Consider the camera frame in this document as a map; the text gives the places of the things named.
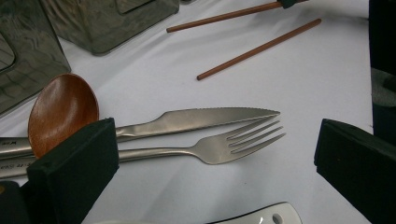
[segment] chopsticks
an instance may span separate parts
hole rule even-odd
[[[296,3],[302,3],[302,2],[305,2],[305,1],[308,1],[308,0],[298,0]],[[196,26],[209,24],[209,23],[212,23],[212,22],[225,21],[225,20],[228,20],[228,19],[241,17],[241,16],[246,16],[246,15],[249,15],[249,14],[262,12],[262,11],[266,11],[266,10],[270,10],[270,9],[274,9],[274,8],[278,8],[278,7],[282,7],[282,4],[280,2],[268,3],[268,4],[260,5],[260,6],[257,6],[257,7],[249,7],[249,8],[245,8],[245,9],[242,9],[242,10],[238,10],[238,11],[234,11],[234,12],[218,15],[218,16],[215,16],[215,17],[206,18],[206,19],[203,19],[203,20],[192,21],[192,22],[181,24],[181,25],[169,27],[169,28],[166,29],[166,32],[167,33],[172,33],[172,32],[189,29],[189,28],[196,27]]]
[[[270,42],[267,42],[267,43],[265,43],[265,44],[263,44],[261,46],[258,46],[257,48],[252,49],[252,50],[250,50],[250,51],[248,51],[248,52],[246,52],[246,53],[244,53],[244,54],[242,54],[242,55],[240,55],[240,56],[238,56],[236,58],[233,58],[233,59],[231,59],[230,61],[228,61],[226,63],[223,63],[223,64],[221,64],[221,65],[219,65],[219,66],[217,66],[215,68],[212,68],[212,69],[208,70],[207,72],[202,73],[201,75],[199,75],[197,77],[197,79],[198,80],[202,80],[202,79],[204,79],[206,77],[210,77],[210,76],[216,74],[217,72],[219,72],[221,70],[224,70],[224,69],[226,69],[226,68],[228,68],[228,67],[230,67],[230,66],[232,66],[232,65],[234,65],[236,63],[240,63],[240,62],[244,61],[247,58],[250,58],[250,57],[252,57],[252,56],[254,56],[254,55],[256,55],[256,54],[258,54],[258,53],[260,53],[260,52],[262,52],[262,51],[264,51],[266,49],[269,49],[269,48],[271,48],[271,47],[273,47],[273,46],[275,46],[275,45],[277,45],[277,44],[279,44],[279,43],[281,43],[281,42],[283,42],[285,40],[288,40],[288,39],[290,39],[290,38],[292,38],[292,37],[304,32],[304,31],[307,31],[307,30],[319,25],[320,23],[321,23],[321,19],[316,19],[316,20],[311,21],[311,22],[309,22],[309,23],[307,23],[307,24],[305,24],[303,26],[300,26],[299,28],[297,28],[295,30],[292,30],[292,31],[290,31],[290,32],[278,37],[278,38],[275,38],[275,39],[271,40]]]

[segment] wooden spoon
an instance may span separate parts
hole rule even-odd
[[[37,158],[85,125],[99,120],[96,97],[81,77],[55,77],[37,97],[29,117],[28,135]]]

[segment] fork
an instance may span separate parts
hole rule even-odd
[[[264,127],[261,127],[260,129],[252,131],[250,133],[246,133],[247,131],[250,131],[255,127],[263,124],[268,119],[260,119],[259,121],[251,123],[242,128],[238,128],[227,133],[203,138],[192,147],[155,147],[119,150],[120,161],[132,161],[176,155],[194,156],[203,161],[204,163],[212,165],[221,164],[228,161],[234,161],[245,157],[255,151],[258,151],[263,147],[267,147],[268,145],[274,143],[276,140],[285,135],[285,133],[279,134],[269,140],[259,143],[258,145],[247,148],[247,146],[256,143],[264,137],[283,128],[278,127],[273,129],[272,131],[262,133],[256,137],[253,137],[254,135],[261,133],[262,131],[279,123],[279,121],[274,121]]]

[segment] white tablecloth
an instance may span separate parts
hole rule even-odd
[[[222,165],[206,165],[193,157],[123,163],[84,223],[207,223],[280,202],[291,203],[306,224],[369,223],[314,165],[322,119],[372,132],[367,0],[313,0],[287,10],[165,32],[170,26],[269,2],[182,4],[176,15],[102,57],[61,40],[73,73],[92,86],[101,119],[112,117],[117,126],[147,122],[170,110],[247,106],[280,111],[278,119],[287,133],[251,156]],[[317,18],[321,25],[213,77],[195,79]],[[1,136],[26,135],[33,102],[0,119]],[[119,146],[184,147],[234,127]]]

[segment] metal container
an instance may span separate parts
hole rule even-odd
[[[0,117],[70,72],[39,1],[0,0]]]
[[[178,0],[42,0],[58,36],[105,54],[178,12]]]

